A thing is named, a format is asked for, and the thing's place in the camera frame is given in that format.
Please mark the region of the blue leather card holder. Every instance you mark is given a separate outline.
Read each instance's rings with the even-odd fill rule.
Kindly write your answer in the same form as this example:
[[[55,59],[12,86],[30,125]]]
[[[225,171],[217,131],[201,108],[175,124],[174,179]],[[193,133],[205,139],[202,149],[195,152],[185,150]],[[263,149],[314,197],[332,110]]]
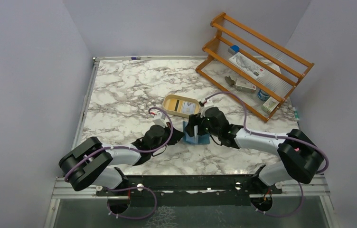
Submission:
[[[185,136],[182,138],[183,143],[185,144],[191,144],[191,145],[208,145],[209,143],[198,143],[198,135],[194,136],[194,137],[189,137],[186,132],[185,132],[185,127],[187,125],[187,121],[183,121],[182,122],[182,127],[183,127],[183,133],[185,134]]]

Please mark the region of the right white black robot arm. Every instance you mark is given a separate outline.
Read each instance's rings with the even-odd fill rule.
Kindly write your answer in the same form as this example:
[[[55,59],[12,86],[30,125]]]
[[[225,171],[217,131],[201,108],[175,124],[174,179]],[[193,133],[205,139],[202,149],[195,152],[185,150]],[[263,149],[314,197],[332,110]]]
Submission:
[[[293,129],[289,133],[273,134],[247,130],[229,123],[217,107],[207,109],[204,114],[190,115],[184,131],[190,137],[209,134],[229,148],[253,149],[278,156],[279,162],[265,165],[254,174],[251,187],[257,193],[280,181],[309,184],[324,162],[324,156],[302,131]]]

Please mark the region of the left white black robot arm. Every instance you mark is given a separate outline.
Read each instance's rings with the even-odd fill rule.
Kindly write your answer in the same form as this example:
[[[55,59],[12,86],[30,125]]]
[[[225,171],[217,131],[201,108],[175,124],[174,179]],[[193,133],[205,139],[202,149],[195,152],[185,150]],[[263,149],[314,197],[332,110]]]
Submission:
[[[129,180],[118,165],[142,165],[155,157],[156,151],[177,144],[183,136],[169,125],[153,125],[128,146],[108,145],[93,136],[62,157],[58,166],[75,191],[96,185],[121,195],[129,187]]]

